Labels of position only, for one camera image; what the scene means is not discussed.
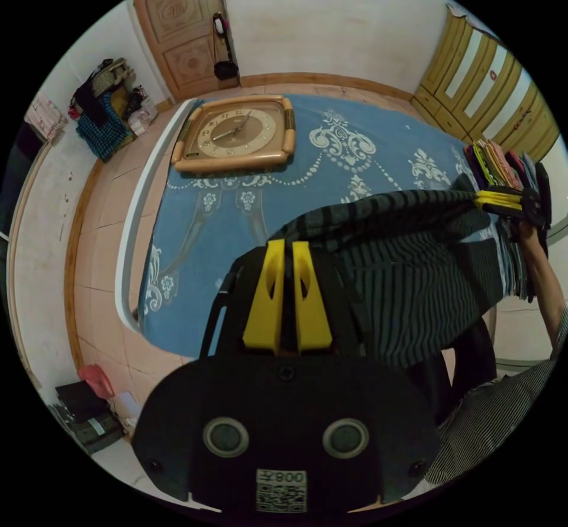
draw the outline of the wardrobe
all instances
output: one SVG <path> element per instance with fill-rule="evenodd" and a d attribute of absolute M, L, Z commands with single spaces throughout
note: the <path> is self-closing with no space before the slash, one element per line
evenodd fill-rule
<path fill-rule="evenodd" d="M 492 139 L 541 160 L 559 128 L 536 84 L 495 37 L 448 7 L 434 57 L 411 104 L 430 125 L 471 143 Z"/>

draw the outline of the qr code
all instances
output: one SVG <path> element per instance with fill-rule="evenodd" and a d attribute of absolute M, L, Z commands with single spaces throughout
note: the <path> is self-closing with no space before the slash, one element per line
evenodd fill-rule
<path fill-rule="evenodd" d="M 269 513 L 305 513 L 307 481 L 303 471 L 257 470 L 256 509 Z"/>

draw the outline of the hanging bag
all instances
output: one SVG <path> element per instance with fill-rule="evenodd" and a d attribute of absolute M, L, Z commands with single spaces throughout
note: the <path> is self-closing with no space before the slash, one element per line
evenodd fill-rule
<path fill-rule="evenodd" d="M 233 53 L 231 52 L 231 46 L 227 37 L 227 23 L 223 17 L 217 13 L 213 16 L 213 54 L 215 58 L 214 73 L 215 77 L 220 81 L 225 81 L 227 79 L 232 79 L 238 76 L 238 66 L 233 60 Z M 215 34 L 221 38 L 227 48 L 228 60 L 217 61 L 217 48 L 215 47 Z"/>

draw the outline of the striped shirt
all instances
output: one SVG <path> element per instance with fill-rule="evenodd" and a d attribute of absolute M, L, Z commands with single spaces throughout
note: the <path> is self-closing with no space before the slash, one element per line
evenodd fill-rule
<path fill-rule="evenodd" d="M 543 390 L 568 335 L 568 303 L 564 307 L 549 360 L 515 376 L 470 391 L 438 427 L 441 450 L 419 484 L 419 495 L 471 470 L 505 442 L 525 418 Z"/>
<path fill-rule="evenodd" d="M 271 239 L 285 239 L 288 248 L 294 241 L 309 241 L 310 247 L 335 255 L 367 310 L 374 346 L 367 355 L 390 366 L 409 367 L 450 347 L 457 335 L 509 294 L 495 240 L 461 243 L 486 228 L 489 217 L 474 208 L 471 184 L 455 188 L 373 195 L 319 208 L 285 225 Z M 519 268 L 519 279 L 526 280 L 525 266 Z M 567 332 L 568 307 L 555 353 Z M 519 375 L 470 391 L 438 427 L 440 453 L 404 499 L 457 478 L 496 450 L 527 414 L 554 363 L 553 355 Z"/>

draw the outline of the screw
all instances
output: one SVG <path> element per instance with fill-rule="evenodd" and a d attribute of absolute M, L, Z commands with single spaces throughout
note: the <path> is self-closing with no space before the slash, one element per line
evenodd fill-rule
<path fill-rule="evenodd" d="M 418 462 L 414 462 L 413 465 L 410 466 L 410 470 L 408 470 L 408 475 L 411 478 L 417 478 L 424 474 L 426 471 L 426 462 L 424 460 L 418 460 Z"/>
<path fill-rule="evenodd" d="M 157 460 L 148 460 L 148 462 L 146 462 L 146 466 L 154 474 L 159 474 L 162 471 L 162 465 Z"/>
<path fill-rule="evenodd" d="M 296 370 L 292 366 L 280 366 L 276 375 L 280 381 L 292 381 L 296 377 Z"/>

